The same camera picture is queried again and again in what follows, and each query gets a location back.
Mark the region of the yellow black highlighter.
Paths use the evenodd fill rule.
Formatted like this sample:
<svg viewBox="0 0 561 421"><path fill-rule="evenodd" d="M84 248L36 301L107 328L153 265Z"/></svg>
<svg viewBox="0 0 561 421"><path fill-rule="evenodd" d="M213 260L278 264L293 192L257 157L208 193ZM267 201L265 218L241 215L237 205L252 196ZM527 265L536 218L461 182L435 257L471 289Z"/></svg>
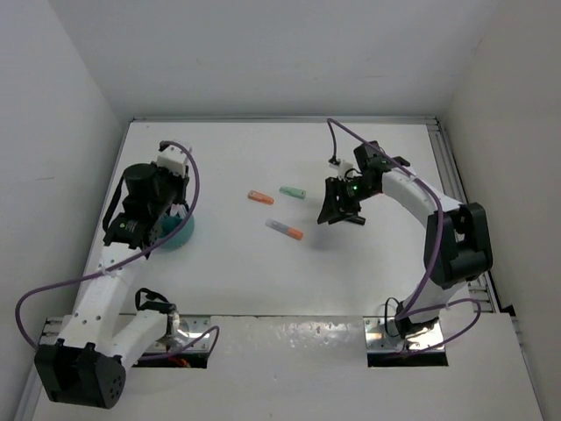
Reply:
<svg viewBox="0 0 561 421"><path fill-rule="evenodd" d="M353 223L355 225L365 225L366 219L360 216L352 216L347 219L348 222Z"/></svg>

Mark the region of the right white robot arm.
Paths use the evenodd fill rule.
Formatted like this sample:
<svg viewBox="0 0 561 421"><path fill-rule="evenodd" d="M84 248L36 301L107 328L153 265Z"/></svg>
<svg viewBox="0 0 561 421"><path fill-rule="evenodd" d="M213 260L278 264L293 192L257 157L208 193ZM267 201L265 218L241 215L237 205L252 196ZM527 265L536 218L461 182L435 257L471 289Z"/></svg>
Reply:
<svg viewBox="0 0 561 421"><path fill-rule="evenodd" d="M493 265L486 211L462 203L419 178L401 156L390 157L375 141L353 151L355 163L333 157L337 175L325 180L319 224L358 218L366 199L384 195L401 205L425 230L425 273L413 293L397 304L391 335L402 339L429 328L469 281Z"/></svg>

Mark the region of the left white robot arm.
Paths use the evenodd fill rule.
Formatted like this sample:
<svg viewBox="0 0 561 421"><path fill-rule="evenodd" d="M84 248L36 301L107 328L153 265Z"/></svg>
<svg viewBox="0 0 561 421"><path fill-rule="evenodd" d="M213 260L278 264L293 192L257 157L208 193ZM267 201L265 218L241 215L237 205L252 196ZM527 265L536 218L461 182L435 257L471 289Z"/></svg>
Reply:
<svg viewBox="0 0 561 421"><path fill-rule="evenodd" d="M171 208L183 205L188 167L182 162L138 163L123 172L103 217L100 274L51 345L34 357L50 401L111 409L128 370L156 340L171 332L170 303L149 304L120 332L119 311L140 269L160 240Z"/></svg>

